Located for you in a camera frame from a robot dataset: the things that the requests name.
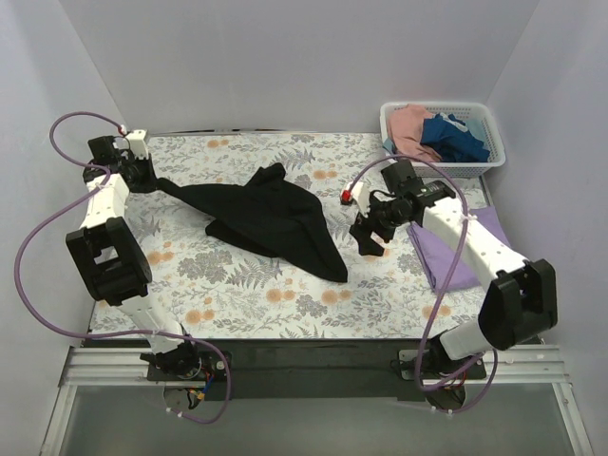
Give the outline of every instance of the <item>black cloth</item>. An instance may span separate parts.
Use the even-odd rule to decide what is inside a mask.
[[[282,257],[294,266],[334,282],[348,272],[333,244],[321,201],[286,182],[285,168],[259,168],[244,186],[204,183],[179,187],[158,179],[158,187],[216,218],[206,233],[265,257]]]

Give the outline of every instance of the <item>red object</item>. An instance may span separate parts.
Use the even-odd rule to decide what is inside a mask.
[[[351,200],[351,197],[352,197],[351,192],[349,192],[348,190],[344,190],[342,192],[342,196],[340,198],[344,202],[349,202]]]

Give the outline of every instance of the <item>laundry basket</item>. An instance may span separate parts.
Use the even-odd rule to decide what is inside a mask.
[[[490,157],[484,163],[435,163],[437,167],[446,171],[452,178],[477,178],[485,171],[504,164],[504,146],[501,135],[494,118],[489,109],[480,103],[454,103],[454,102],[392,102],[385,103],[380,108],[380,131],[382,143],[389,140],[388,120],[393,111],[405,107],[408,103],[424,106],[432,113],[445,112],[454,114],[458,119],[464,121],[471,134],[484,142],[484,147],[489,150]],[[423,163],[413,162],[416,174],[422,178],[433,178],[439,174]]]

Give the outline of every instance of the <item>floral mat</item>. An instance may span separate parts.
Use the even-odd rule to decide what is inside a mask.
[[[420,337],[435,294],[405,227],[385,255],[360,256],[349,235],[356,209],[340,189],[383,156],[375,134],[239,134],[150,140],[159,177],[178,185],[246,183],[260,166],[281,162],[287,180],[319,197],[328,228],[349,270],[348,283],[310,275],[280,258],[256,256],[205,235],[210,217],[162,192],[131,195],[126,219],[152,267],[152,299],[203,338]],[[378,166],[368,175],[384,189]],[[486,206],[479,180],[458,180],[469,206]],[[446,296],[437,333],[477,315],[481,287]],[[93,333],[134,329],[118,309],[100,302]]]

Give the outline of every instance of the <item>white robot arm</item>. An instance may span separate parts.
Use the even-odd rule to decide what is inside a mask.
[[[156,332],[185,334],[175,316],[150,299],[147,284],[152,273],[145,255],[124,221],[126,201],[131,191],[156,190],[154,170],[146,146],[146,132],[136,130],[126,136],[128,149],[120,149],[114,138],[89,141],[95,164],[107,166],[112,174],[96,169],[84,172],[87,188],[103,185],[88,201],[80,230],[66,236],[66,244],[90,294],[105,300],[128,315],[147,336],[152,355],[145,360],[165,373],[190,378],[200,370],[200,357],[190,342],[156,335]],[[114,249],[115,256],[103,257]]]
[[[381,256],[384,249],[371,239],[375,233],[389,242],[395,228],[417,222],[456,250],[463,229],[462,206],[444,183],[424,185],[409,161],[382,171],[391,199],[358,182],[348,184],[343,204],[356,202],[359,214],[350,233],[361,255]],[[491,349],[507,350],[557,324],[555,271],[545,260],[529,261],[468,216],[461,259],[479,278],[486,296],[479,318],[430,339],[428,357],[437,371],[452,371],[463,359]]]

